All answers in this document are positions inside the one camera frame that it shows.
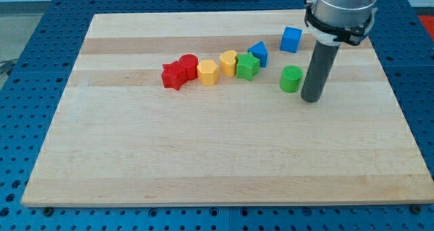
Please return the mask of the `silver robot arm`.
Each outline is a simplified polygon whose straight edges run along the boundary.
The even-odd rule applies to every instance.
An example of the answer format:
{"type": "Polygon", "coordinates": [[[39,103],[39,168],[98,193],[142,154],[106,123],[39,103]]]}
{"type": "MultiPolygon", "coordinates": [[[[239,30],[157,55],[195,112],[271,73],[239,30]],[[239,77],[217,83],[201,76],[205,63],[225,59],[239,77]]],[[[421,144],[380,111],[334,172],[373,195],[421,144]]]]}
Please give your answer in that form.
{"type": "Polygon", "coordinates": [[[377,0],[304,0],[304,22],[327,46],[359,45],[374,25],[377,0]]]}

